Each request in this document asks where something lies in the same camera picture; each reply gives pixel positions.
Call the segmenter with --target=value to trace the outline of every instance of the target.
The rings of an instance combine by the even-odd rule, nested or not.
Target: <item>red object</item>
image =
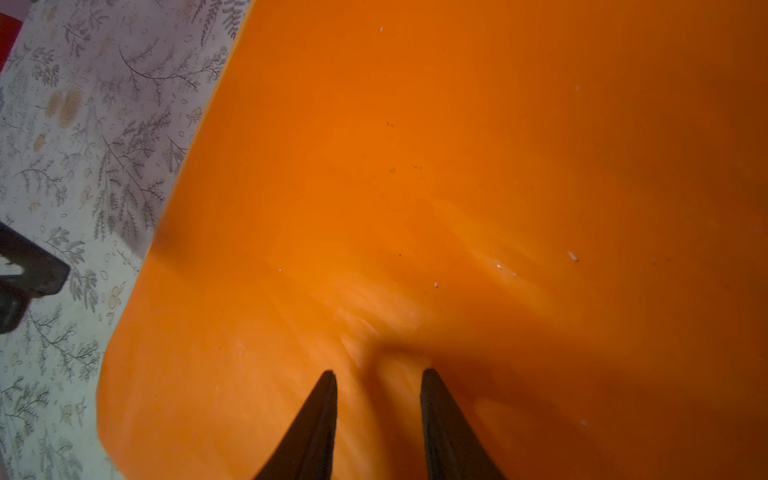
[[[0,71],[5,66],[5,61],[11,54],[13,42],[18,37],[18,31],[22,29],[22,22],[13,17],[0,13]]]

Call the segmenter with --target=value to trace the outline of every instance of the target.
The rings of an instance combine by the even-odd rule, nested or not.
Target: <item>floral tablecloth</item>
[[[71,266],[0,337],[10,478],[119,478],[101,357],[248,0],[33,4],[0,74],[0,221]]]

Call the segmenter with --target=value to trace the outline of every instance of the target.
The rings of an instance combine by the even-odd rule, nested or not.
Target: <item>black metal object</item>
[[[254,480],[330,480],[337,398],[327,370]],[[421,403],[429,480],[506,480],[434,369],[422,376]]]
[[[69,265],[3,223],[0,255],[24,269],[18,275],[0,275],[0,333],[8,333],[22,321],[31,299],[61,290]]]

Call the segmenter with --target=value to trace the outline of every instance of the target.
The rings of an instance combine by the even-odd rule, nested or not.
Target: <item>orange surface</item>
[[[104,358],[117,467],[252,478],[334,369],[334,476],[425,478],[431,365],[510,477],[768,478],[764,5],[256,0]]]

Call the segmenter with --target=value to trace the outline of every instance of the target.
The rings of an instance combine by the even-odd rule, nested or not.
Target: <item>orange plastic sheet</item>
[[[127,478],[768,478],[765,2],[256,0],[98,385]]]

